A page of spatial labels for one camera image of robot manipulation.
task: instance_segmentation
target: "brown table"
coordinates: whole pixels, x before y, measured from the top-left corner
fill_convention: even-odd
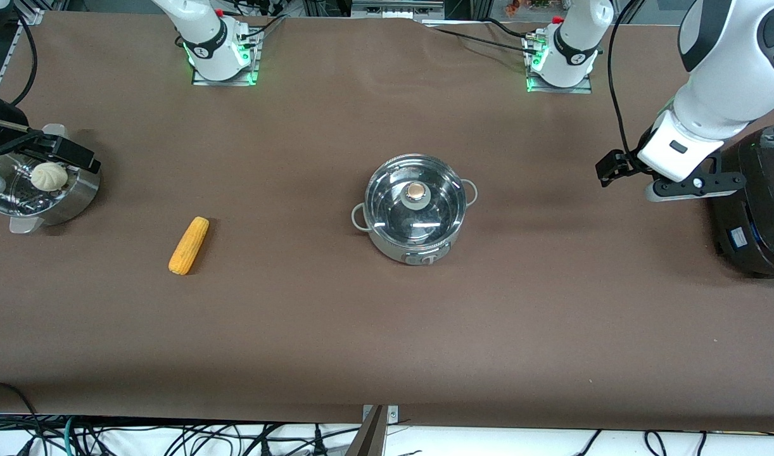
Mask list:
[[[604,58],[592,95],[528,93],[520,57],[409,20],[289,18],[259,85],[219,89],[190,86],[161,15],[48,13],[34,34],[20,107],[103,162],[78,219],[15,236],[0,216],[0,381],[40,412],[356,421],[389,402],[414,424],[774,430],[774,281],[715,256],[699,201],[598,185],[619,146]],[[618,44],[635,141],[686,76],[676,28]],[[429,268],[350,225],[409,152],[480,189]],[[197,215],[205,248],[170,274]]]

